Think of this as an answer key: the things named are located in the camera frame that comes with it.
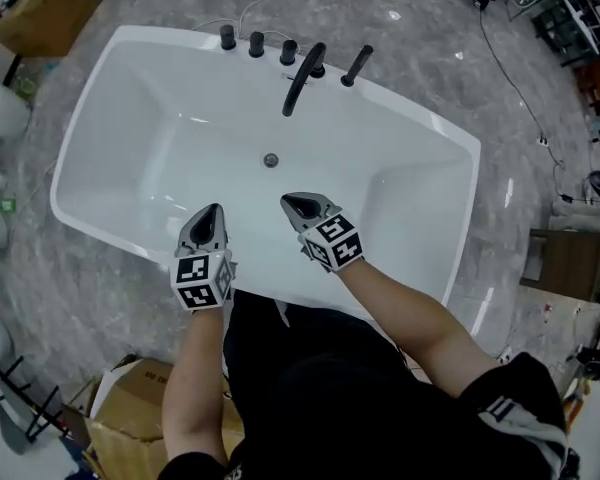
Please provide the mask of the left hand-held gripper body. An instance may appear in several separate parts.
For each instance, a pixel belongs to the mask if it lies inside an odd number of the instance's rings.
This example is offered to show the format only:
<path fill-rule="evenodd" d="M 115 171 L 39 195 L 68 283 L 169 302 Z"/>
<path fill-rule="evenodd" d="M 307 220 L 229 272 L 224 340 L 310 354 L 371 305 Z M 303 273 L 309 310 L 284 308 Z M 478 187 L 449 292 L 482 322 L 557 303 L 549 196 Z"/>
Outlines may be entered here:
<path fill-rule="evenodd" d="M 194 214 L 179 233 L 170 265 L 172 291 L 184 310 L 220 308 L 230 297 L 236 266 L 223 207 L 212 203 Z"/>

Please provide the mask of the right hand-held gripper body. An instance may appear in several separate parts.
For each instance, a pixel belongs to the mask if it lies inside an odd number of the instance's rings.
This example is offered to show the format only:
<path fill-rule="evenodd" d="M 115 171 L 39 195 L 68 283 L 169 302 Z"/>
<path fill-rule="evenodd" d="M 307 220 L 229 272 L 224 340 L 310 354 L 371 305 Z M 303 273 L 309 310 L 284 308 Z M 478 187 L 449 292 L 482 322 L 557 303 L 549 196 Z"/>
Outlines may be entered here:
<path fill-rule="evenodd" d="M 363 257 L 355 224 L 325 195 L 287 193 L 280 198 L 280 205 L 298 234 L 302 252 L 326 271 L 337 272 Z"/>

